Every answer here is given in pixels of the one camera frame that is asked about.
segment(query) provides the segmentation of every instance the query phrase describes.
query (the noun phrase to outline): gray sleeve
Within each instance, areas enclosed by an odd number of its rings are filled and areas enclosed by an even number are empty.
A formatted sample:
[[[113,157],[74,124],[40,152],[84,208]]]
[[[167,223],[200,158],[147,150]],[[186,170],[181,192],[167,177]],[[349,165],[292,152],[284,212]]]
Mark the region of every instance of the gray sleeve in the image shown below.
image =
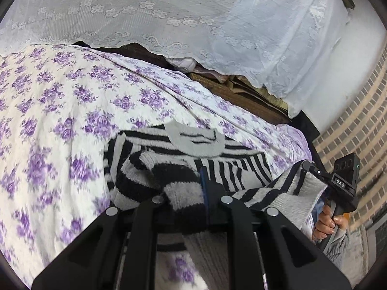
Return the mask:
[[[343,231],[339,229],[336,235],[339,235],[339,238],[336,238],[327,248],[325,255],[328,259],[335,264],[337,268],[341,268],[342,259],[344,257],[345,251],[350,242],[350,236],[348,231]]]

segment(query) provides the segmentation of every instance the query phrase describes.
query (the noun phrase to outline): finger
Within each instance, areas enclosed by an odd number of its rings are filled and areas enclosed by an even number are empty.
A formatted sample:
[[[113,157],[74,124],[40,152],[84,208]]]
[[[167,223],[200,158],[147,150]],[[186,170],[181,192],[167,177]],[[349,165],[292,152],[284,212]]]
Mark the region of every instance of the finger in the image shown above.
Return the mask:
[[[324,205],[324,207],[322,208],[322,212],[328,216],[330,216],[330,214],[332,213],[328,205]]]
[[[325,239],[327,235],[324,232],[318,231],[317,229],[314,230],[312,239],[317,241],[317,240],[322,240]]]
[[[330,215],[326,215],[325,213],[321,213],[319,215],[319,220],[325,224],[326,226],[330,226],[331,228],[335,227],[335,223],[331,219]]]
[[[333,228],[323,224],[320,220],[316,223],[316,229],[318,231],[321,231],[321,232],[325,233],[325,234],[332,234],[332,233],[334,233]]]
[[[340,229],[346,230],[348,227],[348,220],[344,216],[334,216],[333,221],[339,226]]]

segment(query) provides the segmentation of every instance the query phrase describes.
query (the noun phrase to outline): floral bed sheet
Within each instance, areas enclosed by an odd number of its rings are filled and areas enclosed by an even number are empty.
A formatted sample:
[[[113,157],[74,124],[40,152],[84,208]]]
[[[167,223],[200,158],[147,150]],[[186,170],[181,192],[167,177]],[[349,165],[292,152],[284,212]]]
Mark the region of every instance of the floral bed sheet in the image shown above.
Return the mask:
[[[109,205],[103,149],[119,130],[175,119],[266,154],[273,176],[311,159],[303,135],[150,63],[63,45],[0,60],[0,250],[24,283]],[[156,289],[206,289],[189,255],[158,253]]]

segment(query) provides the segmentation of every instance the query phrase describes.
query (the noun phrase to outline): black object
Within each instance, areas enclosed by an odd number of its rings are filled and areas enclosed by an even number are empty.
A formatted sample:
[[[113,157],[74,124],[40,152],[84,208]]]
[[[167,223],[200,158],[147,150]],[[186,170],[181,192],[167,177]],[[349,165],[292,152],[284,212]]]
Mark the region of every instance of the black object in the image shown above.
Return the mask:
[[[252,212],[209,181],[205,168],[201,176],[208,229],[227,232],[230,290],[323,290],[327,282],[330,290],[351,289],[277,209]],[[157,233],[177,230],[162,196],[135,211],[110,207],[36,277],[32,290],[153,290]]]
[[[325,194],[331,201],[332,218],[343,213],[351,213],[357,209],[359,201],[356,189],[359,182],[360,159],[355,153],[337,159],[332,174],[316,168],[308,161],[304,161],[303,167],[328,185]],[[318,245],[319,249],[325,251],[332,239],[333,235],[327,235]]]

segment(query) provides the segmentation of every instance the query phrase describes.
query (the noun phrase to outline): round metal bolt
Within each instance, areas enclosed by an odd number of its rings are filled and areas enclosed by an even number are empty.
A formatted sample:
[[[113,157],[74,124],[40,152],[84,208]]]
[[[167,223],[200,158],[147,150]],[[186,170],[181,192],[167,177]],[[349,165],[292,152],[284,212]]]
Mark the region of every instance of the round metal bolt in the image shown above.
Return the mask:
[[[161,204],[164,202],[164,197],[162,197],[161,195],[156,195],[152,197],[152,202],[154,202],[155,204]]]
[[[233,198],[231,196],[225,195],[220,198],[220,201],[224,204],[231,204]]]
[[[268,209],[266,209],[266,213],[269,215],[269,216],[272,216],[272,217],[275,217],[278,215],[278,209],[277,208],[274,208],[274,207],[269,207]]]
[[[119,210],[117,208],[115,208],[115,207],[109,207],[108,209],[106,209],[106,214],[108,216],[114,216],[114,215],[116,215],[118,213],[118,211]]]

